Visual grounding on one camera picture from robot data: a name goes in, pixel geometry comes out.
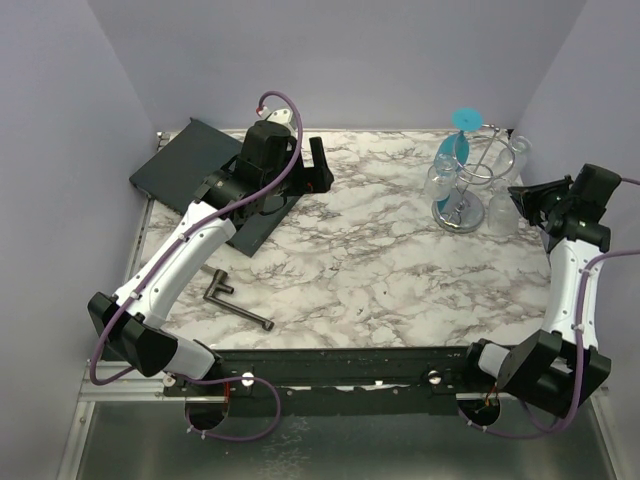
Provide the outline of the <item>clear ribbed wine glass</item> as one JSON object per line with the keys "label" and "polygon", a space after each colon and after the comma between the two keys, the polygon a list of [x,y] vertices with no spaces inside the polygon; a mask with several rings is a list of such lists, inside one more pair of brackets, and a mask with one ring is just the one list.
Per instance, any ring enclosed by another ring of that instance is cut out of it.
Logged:
{"label": "clear ribbed wine glass", "polygon": [[519,213],[508,191],[509,182],[495,179],[492,183],[492,198],[488,205],[488,228],[499,236],[515,234],[518,230]]}

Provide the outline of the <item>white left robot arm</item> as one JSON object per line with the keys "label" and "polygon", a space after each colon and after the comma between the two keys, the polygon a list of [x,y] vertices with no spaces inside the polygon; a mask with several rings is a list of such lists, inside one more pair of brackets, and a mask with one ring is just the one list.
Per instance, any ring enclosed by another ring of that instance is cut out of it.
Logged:
{"label": "white left robot arm", "polygon": [[105,349],[145,377],[166,372],[187,377],[201,395],[222,380],[218,357],[206,345],[164,331],[175,301],[209,257],[252,217],[269,196],[326,193],[333,175],[321,138],[309,140],[313,164],[304,165],[289,128],[257,121],[241,151],[209,176],[174,232],[152,259],[114,294],[96,293],[88,303],[99,335],[92,359]]}

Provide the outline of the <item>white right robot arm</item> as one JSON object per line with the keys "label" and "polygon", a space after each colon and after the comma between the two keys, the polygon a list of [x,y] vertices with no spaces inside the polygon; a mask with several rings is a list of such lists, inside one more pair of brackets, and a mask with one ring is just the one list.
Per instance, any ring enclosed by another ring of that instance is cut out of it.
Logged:
{"label": "white right robot arm", "polygon": [[548,305],[538,331],[514,347],[482,339],[467,351],[460,379],[480,392],[499,391],[557,418],[567,419],[609,376],[611,361],[598,351],[595,307],[601,264],[611,231],[600,220],[621,177],[586,164],[575,178],[511,187],[520,215],[546,236],[551,268]]}

